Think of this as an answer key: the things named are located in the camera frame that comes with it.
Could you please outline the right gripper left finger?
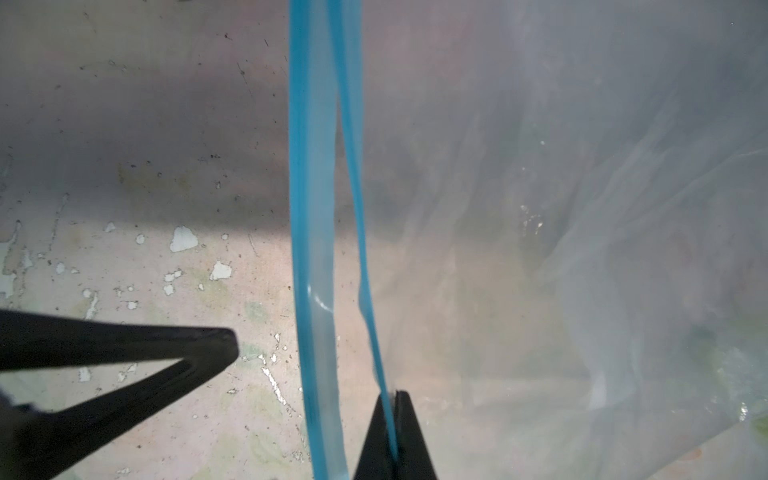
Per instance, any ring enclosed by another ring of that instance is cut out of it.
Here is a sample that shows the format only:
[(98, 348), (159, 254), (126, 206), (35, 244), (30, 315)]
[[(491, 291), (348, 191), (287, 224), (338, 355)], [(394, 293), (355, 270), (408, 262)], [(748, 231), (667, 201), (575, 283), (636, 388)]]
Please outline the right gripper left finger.
[(376, 401), (353, 479), (396, 479), (395, 461), (390, 452), (381, 398), (378, 398)]

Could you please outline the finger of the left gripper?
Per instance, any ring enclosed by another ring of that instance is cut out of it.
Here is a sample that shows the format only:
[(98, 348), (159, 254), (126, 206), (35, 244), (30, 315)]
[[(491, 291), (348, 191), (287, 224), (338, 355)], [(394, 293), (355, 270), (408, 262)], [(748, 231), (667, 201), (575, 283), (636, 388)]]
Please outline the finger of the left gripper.
[(114, 324), (1, 313), (1, 370), (170, 361), (141, 381), (58, 412), (1, 397), (1, 476), (52, 479), (223, 372), (239, 356), (228, 328)]

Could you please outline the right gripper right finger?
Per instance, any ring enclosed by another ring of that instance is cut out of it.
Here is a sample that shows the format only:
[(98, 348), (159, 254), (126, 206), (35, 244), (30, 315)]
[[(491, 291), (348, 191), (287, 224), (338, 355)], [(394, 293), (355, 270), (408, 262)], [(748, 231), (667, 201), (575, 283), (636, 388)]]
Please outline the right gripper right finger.
[(394, 461), (397, 480), (437, 480), (414, 405), (406, 391), (397, 391), (394, 406), (398, 457)]

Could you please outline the clear zip bag blue zipper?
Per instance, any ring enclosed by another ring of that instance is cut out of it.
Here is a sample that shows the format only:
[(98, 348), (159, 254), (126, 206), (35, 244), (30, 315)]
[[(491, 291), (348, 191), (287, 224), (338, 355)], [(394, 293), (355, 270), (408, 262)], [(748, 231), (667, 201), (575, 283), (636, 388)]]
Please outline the clear zip bag blue zipper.
[(767, 475), (767, 5), (294, 1), (314, 476)]

